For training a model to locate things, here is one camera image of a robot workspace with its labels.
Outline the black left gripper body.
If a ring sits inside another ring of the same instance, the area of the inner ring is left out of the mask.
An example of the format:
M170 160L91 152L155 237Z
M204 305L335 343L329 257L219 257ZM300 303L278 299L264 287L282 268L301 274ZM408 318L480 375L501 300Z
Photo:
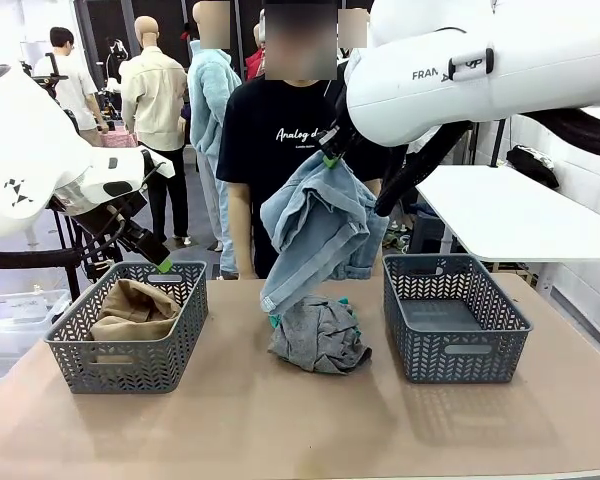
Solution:
M169 249L150 230L141 227L133 217L146 201L141 196L123 196L86 213L86 231L92 239L86 245L86 257L94 258L113 244L142 255L148 262L164 262Z

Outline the beige garment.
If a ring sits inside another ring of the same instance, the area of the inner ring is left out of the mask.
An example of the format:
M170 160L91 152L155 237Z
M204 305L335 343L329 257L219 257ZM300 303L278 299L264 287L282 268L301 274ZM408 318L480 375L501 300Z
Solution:
M90 335L95 341L160 340L180 313L180 305L162 290L120 279L105 296Z

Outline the light blue denim jeans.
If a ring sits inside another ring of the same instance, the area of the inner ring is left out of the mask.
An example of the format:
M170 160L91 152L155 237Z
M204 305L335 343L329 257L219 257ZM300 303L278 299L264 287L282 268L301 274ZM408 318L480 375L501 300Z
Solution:
M372 276L389 219L344 160L327 168L323 152L306 159L266 200L260 218L278 257L260 292L269 315L282 315L326 280Z

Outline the teal garment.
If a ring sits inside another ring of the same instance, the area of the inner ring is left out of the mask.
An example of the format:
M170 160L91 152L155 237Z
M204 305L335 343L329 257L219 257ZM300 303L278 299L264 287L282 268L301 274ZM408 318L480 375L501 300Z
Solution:
M338 300L338 302L339 302L340 304L342 304L342 305L345 305L345 306L346 306L346 309L347 309L347 311L349 312L349 314L350 314L350 315L351 315L353 318L355 318L355 317L356 317L356 315L355 315L355 313L354 313L354 310L353 310L353 307L350 305L349 299L348 299L347 297L341 297L341 298ZM271 327L272 327L273 329L276 329L276 328L277 328L277 327L280 325L280 323L281 323L281 316L280 316L280 315L269 315L269 316L268 316L268 320L269 320L269 323L270 323Z

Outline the grey knit garment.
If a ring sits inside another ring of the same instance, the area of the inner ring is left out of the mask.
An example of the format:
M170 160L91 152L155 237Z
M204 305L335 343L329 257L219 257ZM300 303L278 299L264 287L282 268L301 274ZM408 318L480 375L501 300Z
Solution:
M310 295L280 316L268 351L306 372L347 375L371 359L357 317L338 300Z

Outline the person's right forearm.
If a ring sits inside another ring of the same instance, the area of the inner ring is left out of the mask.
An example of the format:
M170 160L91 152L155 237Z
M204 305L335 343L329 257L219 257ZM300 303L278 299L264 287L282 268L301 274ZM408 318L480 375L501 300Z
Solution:
M228 216L238 278L240 280L256 279L257 275L251 254L250 189L246 184L228 184Z

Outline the person in black t-shirt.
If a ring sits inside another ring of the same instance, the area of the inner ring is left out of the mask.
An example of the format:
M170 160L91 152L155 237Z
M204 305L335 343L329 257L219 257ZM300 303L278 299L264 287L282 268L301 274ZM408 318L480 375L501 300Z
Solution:
M337 66L337 0L263 0L264 75L239 86L224 119L218 177L250 189L257 278L276 258L260 208L294 171L319 151L319 132L335 111L327 93L344 92Z

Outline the table with pink cloth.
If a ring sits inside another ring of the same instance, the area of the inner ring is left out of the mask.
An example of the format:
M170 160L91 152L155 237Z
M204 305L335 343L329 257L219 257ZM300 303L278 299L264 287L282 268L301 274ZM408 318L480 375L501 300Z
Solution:
M135 148L138 146L136 136L124 126L109 127L107 132L100 131L101 140L105 148Z

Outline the mannequin in red top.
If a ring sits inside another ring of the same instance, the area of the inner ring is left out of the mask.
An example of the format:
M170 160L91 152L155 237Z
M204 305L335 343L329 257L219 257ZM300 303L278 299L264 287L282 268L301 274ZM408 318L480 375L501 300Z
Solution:
M246 79L252 80L264 75L265 64L265 29L264 21L260 20L253 28L254 41L257 50L245 60Z

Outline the dark storage bin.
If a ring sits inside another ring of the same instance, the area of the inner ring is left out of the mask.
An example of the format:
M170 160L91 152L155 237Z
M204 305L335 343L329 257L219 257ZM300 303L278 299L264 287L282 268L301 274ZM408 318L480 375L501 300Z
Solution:
M439 253L445 224L436 215L419 211L415 216L408 252L411 254Z

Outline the mannequin in cream shirt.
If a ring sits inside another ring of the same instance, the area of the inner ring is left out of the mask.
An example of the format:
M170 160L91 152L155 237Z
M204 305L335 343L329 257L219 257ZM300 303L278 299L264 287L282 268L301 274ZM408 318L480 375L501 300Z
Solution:
M184 68L158 47L159 26L150 16L134 22L142 51L121 67L122 118L141 146L171 161L175 174L149 178L148 195L153 233L165 235L166 202L172 206L174 240L191 244L188 233L188 197L184 170L185 124L181 121L187 75Z

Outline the mannequin in blue fleece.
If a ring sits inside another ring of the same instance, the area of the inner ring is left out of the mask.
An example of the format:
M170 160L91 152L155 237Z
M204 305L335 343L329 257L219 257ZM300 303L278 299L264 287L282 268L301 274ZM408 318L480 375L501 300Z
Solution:
M224 279L235 279L233 242L229 233L228 187L217 174L225 112L241 79L225 51L230 46L229 3L199 0L192 7L199 38L190 43L191 65L187 74L191 103L190 140L196 151L203 194L220 251L219 271Z

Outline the man in white t-shirt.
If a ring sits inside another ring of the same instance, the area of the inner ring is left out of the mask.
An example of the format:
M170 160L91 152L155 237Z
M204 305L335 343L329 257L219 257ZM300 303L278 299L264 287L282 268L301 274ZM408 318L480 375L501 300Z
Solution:
M88 69L74 57L74 35L64 27L52 27L50 43L58 73L66 76L56 87L56 99L64 109L70 110L77 122L79 135L94 147L102 147L102 133L108 132L99 104L96 86Z

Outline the clear plastic storage box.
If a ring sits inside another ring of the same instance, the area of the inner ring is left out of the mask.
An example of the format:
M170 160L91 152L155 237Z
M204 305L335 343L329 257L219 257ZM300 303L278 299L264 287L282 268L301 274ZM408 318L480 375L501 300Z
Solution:
M71 302L64 289L0 295L0 382Z

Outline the large white table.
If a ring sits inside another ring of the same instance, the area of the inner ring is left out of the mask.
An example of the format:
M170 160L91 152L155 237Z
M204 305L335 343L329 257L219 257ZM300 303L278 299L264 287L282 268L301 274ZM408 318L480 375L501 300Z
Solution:
M600 261L600 215L509 167L441 165L417 189L483 261Z

